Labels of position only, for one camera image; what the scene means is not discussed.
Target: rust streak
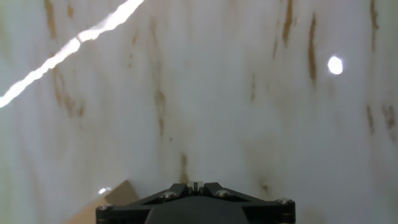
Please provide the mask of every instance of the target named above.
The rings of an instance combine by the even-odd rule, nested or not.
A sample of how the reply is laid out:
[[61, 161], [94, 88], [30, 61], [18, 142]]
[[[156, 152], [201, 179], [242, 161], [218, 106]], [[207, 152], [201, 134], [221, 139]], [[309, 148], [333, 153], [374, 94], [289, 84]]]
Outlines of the rust streak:
[[312, 16], [312, 22], [310, 28], [310, 41], [308, 46], [308, 62], [310, 66], [310, 78], [313, 82], [317, 80], [317, 62], [315, 60], [315, 47], [313, 44], [316, 25], [317, 25], [317, 18], [314, 13]]
[[189, 178], [187, 174], [187, 164], [188, 164], [188, 159], [187, 155], [185, 153], [182, 153], [181, 155], [181, 174], [180, 174], [180, 183], [188, 183]]
[[155, 103], [157, 108], [157, 114], [159, 117], [159, 128], [160, 128], [160, 137], [162, 138], [164, 135], [164, 116], [165, 116], [165, 96], [161, 91], [157, 91], [155, 94]]
[[285, 47], [287, 47], [289, 41], [290, 28], [292, 26], [292, 21], [293, 21], [292, 17], [293, 17], [293, 0], [289, 0], [286, 8], [286, 21], [283, 32]]
[[73, 8], [70, 4], [68, 4], [68, 17], [73, 19]]
[[377, 24], [377, 11], [375, 7], [375, 0], [371, 0], [370, 5], [370, 13], [372, 20], [372, 52], [376, 51], [376, 32], [379, 29], [379, 25]]
[[[58, 78], [61, 80], [62, 91], [58, 86]], [[65, 91], [65, 81], [63, 80], [62, 74], [58, 73], [58, 68], [54, 67], [53, 69], [53, 79], [54, 79], [54, 91], [55, 97], [57, 99], [57, 103], [59, 107], [62, 107], [62, 93]]]
[[276, 49], [278, 48], [278, 39], [275, 38], [275, 43], [274, 43], [274, 53], [272, 54], [272, 59], [275, 60], [276, 56]]
[[44, 0], [44, 8], [47, 15], [47, 25], [50, 29], [51, 39], [55, 39], [57, 38], [57, 31], [55, 28], [54, 7], [50, 0]]
[[272, 191], [268, 185], [261, 185], [261, 188], [265, 191], [268, 197], [272, 198]]
[[152, 34], [152, 37], [154, 38], [155, 46], [158, 46], [157, 37], [156, 37], [156, 19], [153, 17], [151, 17], [149, 22], [149, 30]]
[[371, 107], [369, 105], [366, 106], [366, 114], [368, 115], [369, 129], [371, 131], [371, 136], [372, 136], [374, 134], [374, 124], [373, 124], [373, 116], [372, 116]]
[[381, 110], [384, 115], [384, 120], [386, 121], [386, 128], [389, 131], [391, 141], [395, 142], [396, 141], [396, 132], [395, 132], [395, 126], [396, 126], [396, 115], [394, 108], [392, 106], [382, 106]]
[[65, 106], [67, 107], [69, 118], [73, 116], [73, 109], [75, 108], [75, 101], [70, 98], [68, 94], [65, 96]]
[[251, 98], [250, 100], [253, 102], [256, 97], [256, 74], [253, 73], [252, 76], [252, 85], [251, 85]]
[[132, 37], [132, 44], [134, 45], [137, 41], [137, 36], [138, 36], [138, 31], [136, 32], [136, 34], [134, 35], [134, 37]]
[[84, 115], [85, 110], [86, 110], [86, 105], [84, 103], [82, 103], [78, 110], [79, 118], [81, 118]]

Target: bolt head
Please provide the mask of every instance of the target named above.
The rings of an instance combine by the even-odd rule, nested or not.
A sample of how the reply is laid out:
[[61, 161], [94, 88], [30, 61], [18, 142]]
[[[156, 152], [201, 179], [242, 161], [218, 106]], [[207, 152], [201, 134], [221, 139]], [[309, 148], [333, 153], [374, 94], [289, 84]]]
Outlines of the bolt head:
[[217, 190], [216, 194], [219, 197], [228, 197], [230, 195], [227, 190]]
[[106, 210], [110, 210], [113, 208], [112, 204], [104, 204], [104, 205], [100, 205], [98, 207], [98, 209], [102, 210], [102, 211], [106, 211]]
[[171, 198], [175, 198], [177, 196], [177, 194], [175, 193], [175, 192], [164, 192], [163, 194], [162, 194], [162, 198], [165, 198], [165, 199], [171, 199]]
[[277, 202], [281, 203], [282, 205], [288, 205], [293, 203], [293, 200], [287, 198], [280, 198], [277, 200]]

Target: cardboard piece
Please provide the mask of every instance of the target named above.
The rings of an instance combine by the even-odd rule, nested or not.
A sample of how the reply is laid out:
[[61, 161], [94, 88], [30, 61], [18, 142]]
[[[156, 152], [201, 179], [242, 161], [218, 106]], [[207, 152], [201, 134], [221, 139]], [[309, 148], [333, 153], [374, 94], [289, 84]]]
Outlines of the cardboard piece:
[[95, 224], [95, 209], [103, 204], [111, 203], [116, 206], [125, 206], [139, 200], [131, 184], [125, 180], [107, 194], [101, 195], [94, 202], [82, 208], [65, 224]]

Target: black mount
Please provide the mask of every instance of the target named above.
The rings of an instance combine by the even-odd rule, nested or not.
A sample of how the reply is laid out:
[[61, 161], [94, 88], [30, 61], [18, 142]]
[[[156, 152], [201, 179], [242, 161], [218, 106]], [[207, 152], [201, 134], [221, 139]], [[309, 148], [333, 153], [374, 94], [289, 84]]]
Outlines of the black mount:
[[223, 188], [219, 183], [189, 182], [118, 207], [96, 209], [97, 224], [295, 223], [295, 202], [264, 201]]

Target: white wall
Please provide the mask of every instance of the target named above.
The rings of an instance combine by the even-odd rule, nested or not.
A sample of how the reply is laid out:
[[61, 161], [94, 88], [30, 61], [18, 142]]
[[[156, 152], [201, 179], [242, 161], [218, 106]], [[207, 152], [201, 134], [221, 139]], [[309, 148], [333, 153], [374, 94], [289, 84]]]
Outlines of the white wall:
[[[0, 2], [1, 94], [122, 3]], [[60, 223], [124, 179], [141, 197], [189, 179], [292, 198], [297, 223], [397, 223], [396, 9], [146, 0], [0, 108], [1, 223]]]

